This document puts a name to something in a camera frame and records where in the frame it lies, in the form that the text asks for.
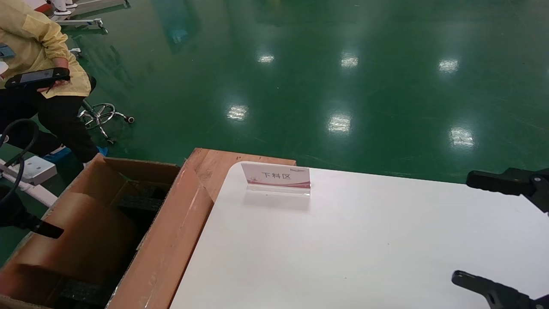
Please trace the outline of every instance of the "sign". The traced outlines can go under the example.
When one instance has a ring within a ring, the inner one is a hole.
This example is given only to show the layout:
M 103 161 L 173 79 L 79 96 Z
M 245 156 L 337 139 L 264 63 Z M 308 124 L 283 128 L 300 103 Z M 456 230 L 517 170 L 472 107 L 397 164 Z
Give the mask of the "sign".
M 248 184 L 311 188 L 309 168 L 288 165 L 242 163 Z

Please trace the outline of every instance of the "person's hand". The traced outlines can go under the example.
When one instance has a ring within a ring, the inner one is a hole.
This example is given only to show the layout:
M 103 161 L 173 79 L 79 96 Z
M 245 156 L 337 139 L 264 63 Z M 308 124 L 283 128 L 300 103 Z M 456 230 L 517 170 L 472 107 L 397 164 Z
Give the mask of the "person's hand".
M 59 86 L 63 86 L 63 85 L 68 85 L 70 82 L 68 80 L 56 80 L 55 81 L 55 84 L 53 84 L 52 87 L 50 88 L 40 88 L 40 89 L 37 89 L 36 91 L 38 92 L 44 92 L 44 91 L 48 91 L 50 89 L 53 89 L 55 87 L 59 87 Z
M 56 68 L 65 68 L 65 69 L 69 68 L 69 61 L 65 58 L 53 58 L 52 61 Z M 37 89 L 36 91 L 44 92 L 55 87 L 67 85 L 68 83 L 70 83 L 68 80 L 56 80 L 55 84 L 53 84 L 51 88 L 40 88 L 40 89 Z

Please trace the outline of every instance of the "black cable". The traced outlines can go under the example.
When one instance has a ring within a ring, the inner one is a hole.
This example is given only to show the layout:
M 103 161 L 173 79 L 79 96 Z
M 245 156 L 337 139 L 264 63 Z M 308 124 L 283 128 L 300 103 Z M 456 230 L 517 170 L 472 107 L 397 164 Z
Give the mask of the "black cable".
M 11 131 L 11 129 L 20 124 L 20 123 L 27 123 L 27 124 L 30 124 L 31 127 L 34 129 L 34 132 L 33 132 L 33 135 L 32 135 L 32 139 L 31 141 L 29 142 L 29 144 L 27 145 L 27 147 L 25 147 L 25 149 L 23 149 L 19 154 L 17 154 L 15 157 L 13 157 L 12 159 L 10 159 L 8 162 L 6 162 L 6 164 L 4 164 L 5 167 L 8 167 L 10 165 L 12 165 L 14 162 L 16 161 L 19 161 L 19 171 L 17 172 L 17 177 L 15 178 L 15 182 L 13 183 L 13 187 L 9 190 L 9 192 L 4 195 L 4 197 L 0 200 L 0 206 L 2 204 L 4 204 L 14 193 L 15 193 L 15 190 L 17 189 L 17 187 L 19 186 L 19 183 L 21 182 L 21 179 L 23 178 L 23 170 L 25 168 L 25 160 L 23 159 L 23 155 L 29 151 L 29 149 L 36 143 L 36 141 L 38 140 L 38 134 L 39 134 L 39 129 L 38 129 L 38 125 L 30 120 L 30 119 L 19 119 L 19 120 L 16 120 L 12 123 L 10 123 L 4 130 L 4 132 L 2 132 L 2 137 L 0 137 L 0 147 L 2 147 L 2 145 L 4 145 L 4 141 L 6 140 L 7 136 L 8 136 L 8 132 Z
M 26 123 L 28 125 L 30 125 L 33 129 L 33 134 L 32 134 L 32 139 L 31 141 L 29 142 L 29 144 L 18 154 L 16 155 L 15 157 L 13 157 L 12 159 L 10 159 L 8 162 L 6 162 L 6 164 L 4 164 L 5 166 L 10 166 L 12 165 L 13 163 L 15 163 L 16 161 L 19 160 L 19 158 L 23 157 L 24 154 L 26 154 L 29 149 L 36 143 L 36 141 L 38 140 L 38 134 L 40 133 L 40 130 L 38 129 L 38 125 L 30 120 L 30 119 L 19 119 L 19 120 L 16 120 L 12 123 L 10 123 L 4 130 L 4 132 L 2 132 L 2 137 L 0 137 L 0 147 L 2 147 L 2 145 L 4 144 L 4 140 L 7 138 L 8 136 L 8 132 L 11 131 L 11 129 L 20 124 L 20 123 Z

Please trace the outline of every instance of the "metal stand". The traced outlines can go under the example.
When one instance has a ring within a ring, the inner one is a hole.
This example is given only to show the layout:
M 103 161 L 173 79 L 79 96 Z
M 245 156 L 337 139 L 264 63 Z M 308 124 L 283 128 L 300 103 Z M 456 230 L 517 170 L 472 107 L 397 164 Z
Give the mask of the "metal stand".
M 74 9 L 68 9 L 71 12 L 70 15 L 54 15 L 51 17 L 52 21 L 55 21 L 61 26 L 97 26 L 100 29 L 103 29 L 105 33 L 108 33 L 107 29 L 103 26 L 103 21 L 101 18 L 94 19 L 81 19 L 81 20 L 69 20 L 71 16 L 76 16 L 80 14 L 86 14 L 96 10 L 106 9 L 115 7 L 118 5 L 123 5 L 124 8 L 130 6 L 127 0 L 91 0 L 91 1 L 80 1 L 77 3 L 78 7 Z
M 117 112 L 114 105 L 110 103 L 101 103 L 91 106 L 84 99 L 84 101 L 82 102 L 82 106 L 84 110 L 80 112 L 78 118 L 80 118 L 80 120 L 84 122 L 86 129 L 91 130 L 94 128 L 99 128 L 101 134 L 103 134 L 106 141 L 111 145 L 116 142 L 116 139 L 113 139 L 112 137 L 107 135 L 107 133 L 103 129 L 103 125 L 115 116 L 124 118 L 124 121 L 127 123 L 133 123 L 135 121 L 133 117 L 127 117 L 124 114 Z

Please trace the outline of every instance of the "black pants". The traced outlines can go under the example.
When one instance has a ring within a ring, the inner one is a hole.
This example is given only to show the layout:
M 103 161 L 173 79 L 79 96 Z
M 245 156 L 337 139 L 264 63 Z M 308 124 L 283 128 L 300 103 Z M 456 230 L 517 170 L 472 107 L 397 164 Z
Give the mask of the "black pants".
M 77 118 L 83 99 L 75 96 L 46 99 L 36 91 L 0 89 L 0 134 L 11 122 L 38 114 L 40 123 L 52 134 L 40 131 L 30 152 L 45 156 L 63 144 L 80 162 L 89 162 L 98 151 L 84 124 Z M 8 136 L 8 144 L 25 148 L 32 139 L 32 130 L 21 124 Z

